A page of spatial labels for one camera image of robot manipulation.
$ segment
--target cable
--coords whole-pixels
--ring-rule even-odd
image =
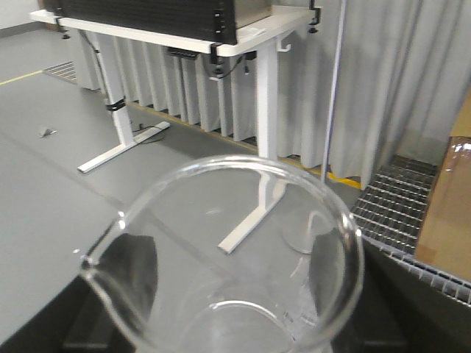
[[[100,73],[100,77],[102,78],[102,82],[103,82],[103,90],[104,90],[104,94],[106,96],[106,99],[108,100],[108,104],[111,104],[111,101],[110,101],[110,95],[108,94],[108,89],[106,87],[106,81],[105,81],[105,74],[103,73],[103,67],[102,67],[102,64],[100,63],[100,59],[98,57],[98,54],[100,52],[100,50],[98,50],[93,44],[92,42],[90,41],[90,39],[88,38],[88,36],[85,34],[85,31],[83,31],[82,29],[79,29],[79,33],[80,33],[80,36],[85,40],[85,42],[87,42],[87,44],[91,47],[91,49],[93,50],[93,53],[94,53],[94,56],[95,56],[95,61],[96,61],[96,65],[98,66],[98,71]]]
[[[133,130],[132,132],[141,132],[142,130],[150,129],[151,127],[155,127],[154,125],[144,126],[143,124],[139,124],[139,129]]]
[[[150,143],[156,143],[156,142],[161,142],[162,140],[165,139],[165,137],[167,136],[166,132],[165,131],[161,131],[159,132],[159,136],[161,136],[160,138],[156,138],[154,140],[151,140],[152,138],[148,138],[147,140],[144,140],[142,141],[141,143],[139,143],[140,145],[149,145]]]
[[[143,130],[150,129],[152,127],[155,127],[155,125],[144,126],[144,124],[139,124],[139,129],[133,130],[132,132],[141,132]],[[144,140],[144,141],[140,142],[139,145],[147,145],[149,143],[160,142],[166,137],[166,132],[164,130],[161,130],[159,132],[159,136],[162,136],[162,138],[158,138],[158,139],[154,139],[154,140],[151,140],[151,138],[148,138],[147,140]]]
[[[235,62],[234,66],[229,70],[229,72],[227,72],[224,76],[221,76],[221,77],[217,77],[217,76],[214,76],[212,73],[209,72],[208,70],[208,67],[206,66],[206,62],[205,62],[205,58],[203,58],[203,68],[205,69],[206,71],[206,74],[209,76],[209,77],[213,77],[214,79],[225,79],[226,77],[228,77],[229,75],[231,75],[231,73],[237,68],[237,66],[242,62],[242,59],[245,57],[245,54],[242,54],[240,57],[237,58],[237,61]]]

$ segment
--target floor grate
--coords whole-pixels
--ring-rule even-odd
[[[437,167],[401,156],[382,167],[353,207],[365,240],[450,298],[471,307],[471,284],[414,258]]]
[[[72,61],[68,61],[63,64],[52,66],[43,70],[46,75],[63,79],[67,82],[77,83],[77,75],[75,74],[75,67]]]

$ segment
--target clear glass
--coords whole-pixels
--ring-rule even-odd
[[[363,271],[361,234],[333,191],[299,168],[234,155],[158,180],[81,276],[144,351],[281,353],[331,340]]]

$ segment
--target power cord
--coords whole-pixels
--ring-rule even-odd
[[[208,70],[208,67],[207,67],[207,64],[206,64],[206,61],[205,59],[203,58],[203,67],[205,68],[205,71],[206,71],[206,74],[210,77],[210,78],[214,78],[214,79],[225,79],[226,77],[228,77],[229,75],[231,75],[232,72],[234,72],[234,70],[237,68],[237,66],[242,63],[242,60],[245,62],[245,65],[244,65],[244,71],[245,71],[245,74],[248,74],[250,71],[249,71],[249,67],[247,66],[247,59],[246,59],[246,54],[242,54],[240,57],[237,58],[237,61],[235,62],[234,66],[223,76],[221,77],[217,77],[217,76],[214,76],[213,73],[210,72],[210,70]]]
[[[133,130],[132,132],[141,132],[141,131],[144,131],[144,130],[147,130],[147,129],[150,129],[151,127],[155,127],[154,125],[149,125],[149,126],[144,126],[144,124],[139,124],[139,129],[137,130]],[[147,140],[144,140],[142,141],[141,143],[139,143],[140,145],[148,145],[150,143],[156,143],[156,142],[161,142],[162,140],[165,139],[166,137],[166,131],[162,131],[162,132],[159,132],[159,135],[160,138],[148,138]]]
[[[103,67],[102,67],[102,64],[100,63],[100,59],[98,57],[98,54],[100,53],[100,50],[98,50],[93,44],[92,42],[90,41],[90,38],[88,38],[88,36],[86,35],[85,31],[83,31],[82,29],[79,29],[79,33],[80,33],[80,36],[85,40],[85,42],[90,46],[90,48],[92,49],[93,51],[93,54],[94,54],[94,57],[95,57],[95,61],[96,61],[96,65],[98,66],[98,71],[100,73],[100,77],[102,78],[102,82],[103,82],[103,90],[104,90],[104,94],[108,100],[108,104],[111,104],[111,101],[110,101],[110,95],[108,94],[108,89],[106,87],[106,81],[105,81],[105,74],[103,72]]]

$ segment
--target wall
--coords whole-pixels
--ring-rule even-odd
[[[37,0],[0,0],[0,29],[32,22],[29,13],[38,8]]]

